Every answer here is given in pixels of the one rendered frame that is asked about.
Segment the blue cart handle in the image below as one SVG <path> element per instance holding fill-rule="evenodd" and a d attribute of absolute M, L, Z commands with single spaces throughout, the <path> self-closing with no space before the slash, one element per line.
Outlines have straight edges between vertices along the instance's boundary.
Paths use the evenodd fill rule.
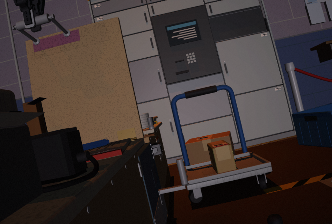
<path fill-rule="evenodd" d="M 211 87 L 200 88 L 197 90 L 185 92 L 184 94 L 178 94 L 177 96 L 175 96 L 172 99 L 172 103 L 171 103 L 175 127 L 176 127 L 176 131 L 178 133 L 178 138 L 180 141 L 180 147 L 181 147 L 181 151 L 182 151 L 183 160 L 185 162 L 185 166 L 189 166 L 190 163 L 189 163 L 188 153 L 187 153 L 187 149 L 186 149 L 186 145 L 185 145 L 185 139 L 183 138 L 183 132 L 182 132 L 181 124 L 180 124 L 178 110 L 176 108 L 176 102 L 179 99 L 184 99 L 184 98 L 188 99 L 188 98 L 197 97 L 200 95 L 211 94 L 211 93 L 215 93 L 219 90 L 226 90 L 229 93 L 229 97 L 231 99 L 232 108 L 233 108 L 233 112 L 234 112 L 235 122 L 236 122 L 236 126 L 237 126 L 238 133 L 239 133 L 239 138 L 240 138 L 240 142 L 241 142 L 242 152 L 243 153 L 248 152 L 246 141 L 245 141 L 244 135 L 243 135 L 238 107 L 236 105 L 234 92 L 231 89 L 231 87 L 229 87 L 227 85 L 220 85 L 220 86 L 211 86 Z"/>

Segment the black cable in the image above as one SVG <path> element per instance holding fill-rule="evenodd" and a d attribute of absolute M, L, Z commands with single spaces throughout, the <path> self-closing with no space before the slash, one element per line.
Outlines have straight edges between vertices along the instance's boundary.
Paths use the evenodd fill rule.
<path fill-rule="evenodd" d="M 55 191 L 55 190 L 59 190 L 59 189 L 64 189 L 64 188 L 79 184 L 81 182 L 84 182 L 86 180 L 93 178 L 98 173 L 99 163 L 93 156 L 91 156 L 90 152 L 86 151 L 86 152 L 77 154 L 77 160 L 79 162 L 90 160 L 93 164 L 93 170 L 89 174 L 84 175 L 80 178 L 76 178 L 76 179 L 68 181 L 68 182 L 63 182 L 63 183 L 43 187 L 43 193 L 47 193 L 47 192 L 51 192 L 51 191 Z"/>

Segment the metal latch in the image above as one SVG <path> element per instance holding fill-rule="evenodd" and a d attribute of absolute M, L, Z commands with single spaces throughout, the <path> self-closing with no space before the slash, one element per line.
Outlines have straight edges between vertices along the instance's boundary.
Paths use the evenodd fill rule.
<path fill-rule="evenodd" d="M 162 152 L 161 152 L 160 144 L 152 145 L 152 151 L 153 151 L 154 156 L 161 155 Z"/>

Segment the platform cart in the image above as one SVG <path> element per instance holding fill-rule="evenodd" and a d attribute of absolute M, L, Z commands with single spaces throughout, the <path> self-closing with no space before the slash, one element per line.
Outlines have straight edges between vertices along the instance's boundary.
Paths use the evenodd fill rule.
<path fill-rule="evenodd" d="M 180 119 L 176 108 L 176 102 L 179 99 L 188 99 L 200 95 L 215 93 L 219 90 L 226 90 L 229 93 L 243 153 L 234 155 L 237 168 L 236 170 L 217 174 L 211 166 L 211 161 L 190 165 L 180 125 Z M 181 179 L 181 185 L 160 189 L 159 195 L 187 189 L 190 192 L 189 198 L 191 202 L 198 203 L 203 198 L 201 188 L 251 176 L 256 176 L 257 183 L 260 188 L 266 189 L 266 173 L 272 172 L 271 162 L 247 151 L 234 92 L 229 86 L 211 86 L 179 94 L 172 99 L 171 107 L 183 155 L 183 159 L 177 159 L 176 161 Z"/>

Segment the cork board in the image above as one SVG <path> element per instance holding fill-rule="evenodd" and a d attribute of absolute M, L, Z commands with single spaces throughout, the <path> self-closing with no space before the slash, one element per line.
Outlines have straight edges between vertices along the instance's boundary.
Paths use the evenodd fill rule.
<path fill-rule="evenodd" d="M 116 141 L 129 128 L 143 138 L 119 19 L 74 30 L 79 41 L 38 52 L 26 41 L 32 95 L 46 98 L 48 131 L 77 127 L 82 144 Z"/>

